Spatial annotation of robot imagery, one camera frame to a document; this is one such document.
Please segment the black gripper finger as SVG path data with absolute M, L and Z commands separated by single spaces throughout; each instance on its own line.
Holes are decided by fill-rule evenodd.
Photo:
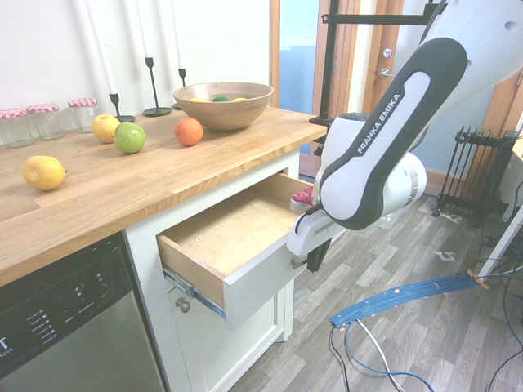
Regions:
M 307 269 L 315 273 L 319 270 L 324 257 L 329 249 L 330 243 L 332 239 L 328 239 L 326 242 L 322 243 L 318 247 L 316 247 L 314 250 L 310 251 L 306 258 L 307 263 Z

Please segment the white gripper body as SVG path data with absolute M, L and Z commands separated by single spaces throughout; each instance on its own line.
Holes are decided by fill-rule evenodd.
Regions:
M 287 248 L 293 255 L 304 257 L 328 239 L 337 237 L 345 230 L 325 212 L 313 212 L 310 215 L 303 213 L 297 218 L 289 233 Z

